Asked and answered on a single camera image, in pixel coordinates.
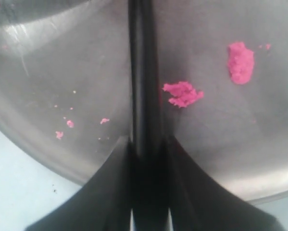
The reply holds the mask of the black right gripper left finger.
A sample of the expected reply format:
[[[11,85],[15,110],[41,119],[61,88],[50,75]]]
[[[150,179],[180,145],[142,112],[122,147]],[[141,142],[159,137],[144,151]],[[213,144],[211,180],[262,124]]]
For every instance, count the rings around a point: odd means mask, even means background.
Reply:
[[[120,137],[94,176],[28,231],[128,231],[131,217],[129,140]]]

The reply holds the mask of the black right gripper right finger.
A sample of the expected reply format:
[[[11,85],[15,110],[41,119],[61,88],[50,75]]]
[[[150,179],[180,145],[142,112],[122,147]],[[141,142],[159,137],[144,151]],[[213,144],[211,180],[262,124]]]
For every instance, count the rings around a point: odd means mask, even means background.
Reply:
[[[278,219],[238,198],[204,172],[174,137],[166,140],[175,231],[283,231]]]

